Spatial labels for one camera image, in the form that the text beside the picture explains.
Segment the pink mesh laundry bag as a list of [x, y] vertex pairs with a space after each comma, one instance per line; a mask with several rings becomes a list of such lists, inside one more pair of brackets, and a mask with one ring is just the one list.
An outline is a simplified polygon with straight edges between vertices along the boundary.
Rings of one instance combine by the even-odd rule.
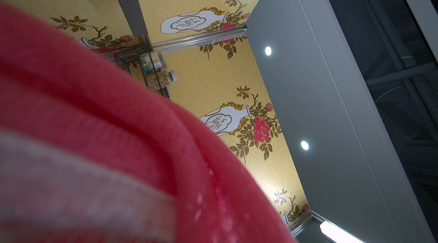
[[202, 122], [1, 4], [3, 243], [292, 243]]

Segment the grain filled jar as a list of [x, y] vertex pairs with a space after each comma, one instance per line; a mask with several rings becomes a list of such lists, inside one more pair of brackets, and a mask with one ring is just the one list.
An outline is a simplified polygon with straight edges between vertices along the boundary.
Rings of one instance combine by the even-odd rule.
[[147, 87], [151, 91], [157, 91], [168, 87], [177, 81], [177, 75], [174, 70], [161, 69], [157, 72], [148, 74], [146, 77]]

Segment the white lid jar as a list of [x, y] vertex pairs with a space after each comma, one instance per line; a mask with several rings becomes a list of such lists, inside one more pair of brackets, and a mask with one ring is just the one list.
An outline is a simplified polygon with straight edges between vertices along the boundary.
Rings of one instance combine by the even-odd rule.
[[160, 69], [166, 69], [167, 67], [163, 57], [156, 52], [144, 53], [140, 55], [140, 62], [143, 71], [146, 74], [151, 74]]

